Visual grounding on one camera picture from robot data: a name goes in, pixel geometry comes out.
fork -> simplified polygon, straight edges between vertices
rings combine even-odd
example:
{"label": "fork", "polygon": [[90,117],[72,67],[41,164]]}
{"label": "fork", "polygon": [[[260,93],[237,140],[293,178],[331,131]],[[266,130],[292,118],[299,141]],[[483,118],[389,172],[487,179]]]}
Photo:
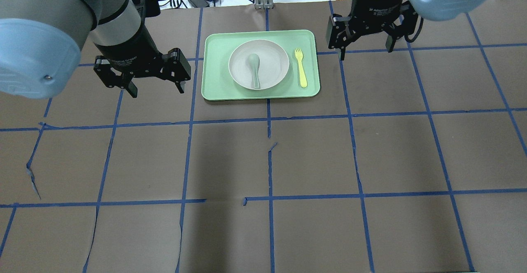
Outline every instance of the fork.
{"label": "fork", "polygon": [[307,87],[307,78],[305,77],[305,72],[303,70],[303,65],[302,65],[303,52],[300,48],[295,49],[295,57],[298,61],[298,72],[300,73],[300,86],[305,88]]}

blue tape grid line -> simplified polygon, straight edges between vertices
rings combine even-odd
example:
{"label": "blue tape grid line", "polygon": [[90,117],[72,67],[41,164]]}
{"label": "blue tape grid line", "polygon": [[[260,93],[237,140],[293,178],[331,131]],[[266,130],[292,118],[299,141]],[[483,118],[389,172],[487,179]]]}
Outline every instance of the blue tape grid line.
{"label": "blue tape grid line", "polygon": [[[503,47],[525,47],[526,43],[522,44],[483,44],[481,46],[446,46],[446,47],[420,47],[412,48],[414,51],[421,50],[452,50],[452,49],[477,49],[477,48],[503,48]],[[395,48],[394,51],[407,51],[408,48]],[[356,54],[363,52],[386,52],[386,49],[366,49],[366,50],[347,50],[347,54]],[[317,55],[334,55],[335,51],[319,51]]]}
{"label": "blue tape grid line", "polygon": [[98,214],[100,209],[100,201],[102,199],[102,193],[104,190],[104,183],[106,181],[106,175],[108,172],[108,164],[110,163],[110,156],[112,153],[112,147],[113,147],[113,139],[115,138],[115,131],[117,130],[117,119],[119,118],[119,112],[121,111],[121,102],[123,100],[123,93],[124,91],[121,90],[119,93],[119,99],[117,100],[117,107],[115,108],[115,117],[113,119],[113,126],[112,126],[112,134],[110,136],[110,143],[108,145],[108,150],[106,154],[106,161],[104,162],[104,168],[102,172],[102,177],[100,179],[100,186],[99,186],[99,192],[97,196],[97,204],[96,204],[96,219],[95,219],[95,225],[93,228],[93,234],[92,234],[92,241],[90,244],[90,251],[88,252],[88,256],[86,257],[86,262],[84,263],[84,266],[82,268],[82,272],[86,273],[88,269],[88,263],[90,262],[90,255],[92,254],[93,244],[96,238],[96,232],[97,232],[97,222],[98,222]]}
{"label": "blue tape grid line", "polygon": [[7,241],[7,236],[9,235],[9,231],[11,230],[13,219],[15,219],[15,213],[16,213],[16,207],[13,207],[13,209],[11,210],[11,216],[9,217],[9,221],[7,223],[7,227],[4,232],[4,238],[2,238],[2,244],[0,245],[0,258],[2,257],[2,253],[4,252],[5,243]]}
{"label": "blue tape grid line", "polygon": [[46,110],[44,112],[44,117],[47,117],[47,114],[49,113],[49,108],[51,107],[51,102],[53,101],[53,98],[50,98],[48,101],[47,101],[47,106],[46,106]]}
{"label": "blue tape grid line", "polygon": [[474,33],[474,37],[476,37],[476,41],[478,42],[478,46],[480,47],[481,54],[483,55],[483,58],[485,59],[485,63],[487,64],[487,68],[489,69],[489,72],[491,73],[492,79],[494,80],[494,83],[496,85],[496,88],[499,92],[499,96],[501,96],[501,99],[503,101],[503,104],[505,105],[505,108],[507,109],[508,115],[511,118],[512,125],[514,126],[514,130],[516,130],[516,134],[518,135],[518,139],[520,140],[520,144],[523,147],[523,152],[527,156],[527,147],[525,146],[525,140],[523,140],[522,134],[520,132],[520,128],[518,127],[518,124],[516,123],[516,119],[514,118],[514,115],[512,114],[512,110],[510,106],[508,105],[507,99],[505,97],[505,93],[503,93],[503,90],[501,89],[501,86],[499,85],[499,82],[497,80],[497,77],[494,73],[494,70],[491,66],[491,63],[489,61],[489,58],[487,57],[485,53],[485,49],[482,47],[480,37],[478,36],[478,32],[476,31],[476,27],[474,27],[474,24],[472,23],[472,19],[470,18],[470,15],[468,13],[465,14],[466,18],[469,20],[470,27],[472,28],[472,32]]}
{"label": "blue tape grid line", "polygon": [[327,195],[292,195],[292,196],[252,196],[245,197],[243,205],[250,201],[267,200],[314,200],[314,199],[335,199],[335,198],[390,198],[390,197],[418,197],[418,196],[450,196],[454,195],[473,195],[473,194],[512,194],[525,193],[524,189],[489,189],[489,190],[459,190],[459,191],[431,191],[431,192],[401,192],[401,193],[364,193],[364,194],[327,194]]}
{"label": "blue tape grid line", "polygon": [[130,206],[130,205],[163,205],[184,203],[205,203],[206,199],[169,199],[143,201],[101,201],[101,202],[64,202],[64,203],[13,203],[0,204],[1,208],[44,208],[44,207],[87,207],[87,206]]}
{"label": "blue tape grid line", "polygon": [[33,148],[33,152],[31,153],[31,157],[28,160],[28,163],[26,164],[26,168],[27,169],[30,169],[31,168],[31,164],[33,163],[33,158],[35,157],[35,153],[36,153],[36,150],[38,148],[38,144],[40,143],[40,139],[42,138],[42,134],[44,133],[44,125],[45,124],[42,123],[41,128],[38,130],[38,137],[36,139],[35,146]]}
{"label": "blue tape grid line", "polygon": [[[511,108],[513,112],[525,112],[527,107]],[[435,110],[431,111],[432,115],[439,114],[470,114],[470,113],[506,113],[506,108],[496,108],[491,110]],[[405,115],[427,115],[428,112],[393,112],[393,113],[361,113],[353,114],[352,117],[395,117]],[[306,115],[297,117],[271,117],[271,121],[288,121],[293,119],[345,119],[347,114],[343,115]],[[269,121],[268,118],[248,118],[248,119],[211,119],[205,121],[193,121],[193,124],[219,124],[219,123],[245,123],[250,121]],[[142,126],[173,126],[173,125],[189,125],[189,121],[176,121],[176,122],[159,122],[159,123],[126,123],[117,124],[116,127],[142,127]],[[108,129],[113,128],[113,125],[98,125],[98,126],[70,126],[70,127],[56,127],[49,124],[45,124],[44,128],[46,131],[52,130],[96,130],[96,129]],[[4,128],[0,129],[0,132],[16,132],[16,131],[39,131],[39,128]]]}
{"label": "blue tape grid line", "polygon": [[[196,39],[196,58],[199,57],[199,46],[201,41],[201,25],[203,21],[203,8],[200,8],[199,11],[199,23],[198,23],[198,38]],[[181,203],[181,211],[179,214],[179,227],[181,228],[181,239],[180,239],[180,254],[177,257],[177,266],[175,268],[175,273],[179,273],[180,267],[180,256],[183,244],[183,224],[185,217],[185,206],[187,198],[187,184],[189,178],[189,165],[190,165],[190,147],[192,145],[192,130],[194,128],[194,108],[196,106],[196,85],[198,83],[198,60],[194,61],[194,86],[192,87],[192,103],[190,106],[190,120],[189,120],[189,138],[187,141],[187,156],[185,158],[185,174],[183,179],[183,202]]]}
{"label": "blue tape grid line", "polygon": [[[269,9],[265,9],[265,30],[269,31]],[[267,99],[267,138],[271,138],[271,99]],[[277,143],[267,152],[268,175],[269,175],[269,197],[273,197],[273,149]],[[269,200],[269,256],[271,273],[275,273],[275,219],[273,200]]]}
{"label": "blue tape grid line", "polygon": [[448,171],[446,169],[445,159],[443,157],[443,151],[441,150],[441,145],[439,143],[439,138],[437,137],[437,131],[435,130],[434,120],[432,118],[432,113],[430,111],[430,106],[427,100],[427,95],[425,93],[425,89],[423,86],[423,82],[421,81],[419,69],[417,68],[417,64],[415,62],[414,52],[412,51],[412,46],[410,46],[410,43],[406,43],[408,46],[408,52],[410,53],[410,58],[412,59],[412,65],[414,66],[415,75],[417,77],[417,81],[419,83],[419,89],[421,90],[421,95],[423,96],[423,102],[425,104],[425,108],[428,113],[428,118],[430,122],[430,127],[432,134],[434,136],[435,145],[437,147],[437,153],[439,155],[440,161],[441,161],[441,167],[443,168],[443,174],[445,176],[446,181],[446,187],[448,188],[448,192],[450,194],[450,201],[452,202],[452,209],[454,210],[454,215],[456,218],[457,228],[459,229],[459,236],[461,237],[461,242],[463,243],[463,249],[465,251],[465,256],[467,259],[467,263],[469,265],[469,270],[474,272],[474,265],[472,264],[472,258],[470,256],[469,246],[466,242],[465,238],[465,232],[463,231],[463,224],[461,223],[461,217],[459,216],[459,211],[457,209],[457,203],[456,199],[454,197],[454,194],[452,193],[452,185],[450,183],[450,178],[448,177]]}
{"label": "blue tape grid line", "polygon": [[[329,10],[331,12],[331,15],[333,15],[333,4],[331,1],[328,1],[329,3]],[[364,191],[362,188],[361,183],[361,176],[359,174],[359,167],[357,163],[357,144],[355,142],[355,133],[353,129],[353,117],[352,117],[352,110],[350,108],[350,101],[348,100],[348,88],[346,87],[346,78],[344,76],[344,65],[342,64],[342,61],[338,59],[339,67],[340,67],[340,76],[342,80],[342,86],[344,89],[344,100],[346,102],[346,110],[348,112],[348,123],[350,124],[350,137],[352,140],[352,151],[353,151],[353,162],[355,166],[355,174],[357,176],[357,186],[359,190],[359,195],[361,199],[361,211],[362,211],[362,217],[363,217],[363,225],[364,225],[364,236],[366,240],[366,250],[368,253],[368,261],[369,261],[369,269],[372,273],[375,273],[375,265],[373,262],[373,252],[371,251],[371,240],[369,237],[369,227],[368,227],[368,217],[366,214],[366,203],[364,201]]]}

white bowl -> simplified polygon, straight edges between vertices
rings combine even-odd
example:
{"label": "white bowl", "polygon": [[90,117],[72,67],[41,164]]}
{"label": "white bowl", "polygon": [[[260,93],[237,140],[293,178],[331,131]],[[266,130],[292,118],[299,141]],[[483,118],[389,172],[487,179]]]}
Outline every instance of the white bowl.
{"label": "white bowl", "polygon": [[[258,79],[260,89],[252,85],[252,69],[249,65],[249,55],[260,57]],[[251,90],[269,89],[278,85],[289,70],[289,56],[286,51],[269,40],[257,39],[245,42],[237,47],[229,58],[229,72],[232,79],[244,88]]]}

spoon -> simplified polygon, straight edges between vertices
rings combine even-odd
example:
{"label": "spoon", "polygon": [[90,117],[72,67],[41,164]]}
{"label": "spoon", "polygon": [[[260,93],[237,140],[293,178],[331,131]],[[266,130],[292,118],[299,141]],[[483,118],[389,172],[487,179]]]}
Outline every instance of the spoon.
{"label": "spoon", "polygon": [[249,66],[252,70],[252,87],[254,89],[260,89],[260,79],[258,79],[258,68],[260,67],[260,57],[256,54],[251,54],[247,58]]}

green tray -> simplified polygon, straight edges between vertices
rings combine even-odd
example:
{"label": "green tray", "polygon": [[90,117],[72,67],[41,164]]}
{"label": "green tray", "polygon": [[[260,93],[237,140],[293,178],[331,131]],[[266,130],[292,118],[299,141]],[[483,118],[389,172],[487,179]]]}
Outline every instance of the green tray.
{"label": "green tray", "polygon": [[[229,58],[241,44],[254,39],[277,43],[289,55],[289,70],[278,85],[254,91],[238,85],[230,76]],[[295,48],[303,52],[303,68],[308,86],[300,86]],[[205,40],[201,95],[210,101],[265,98],[313,97],[320,91],[315,36],[309,30],[218,33]]]}

